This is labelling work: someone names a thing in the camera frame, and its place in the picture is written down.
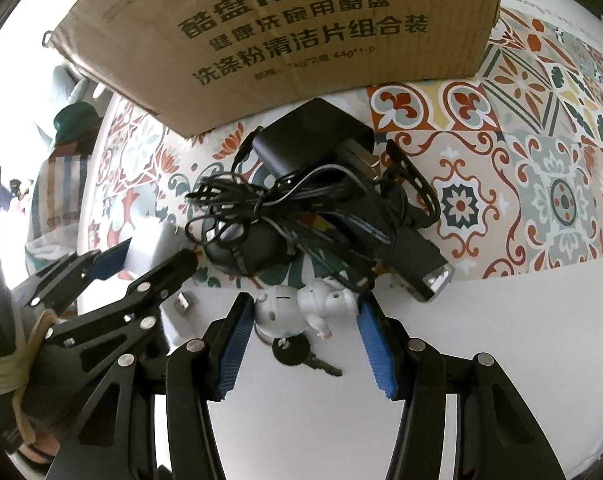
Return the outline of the left human hand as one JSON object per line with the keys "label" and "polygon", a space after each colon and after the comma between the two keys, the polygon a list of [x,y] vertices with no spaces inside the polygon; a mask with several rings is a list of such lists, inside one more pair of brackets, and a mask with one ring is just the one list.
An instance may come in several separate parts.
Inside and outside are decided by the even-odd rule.
{"label": "left human hand", "polygon": [[59,453],[61,443],[54,434],[47,431],[37,431],[34,442],[23,443],[18,452],[34,464],[50,464]]}

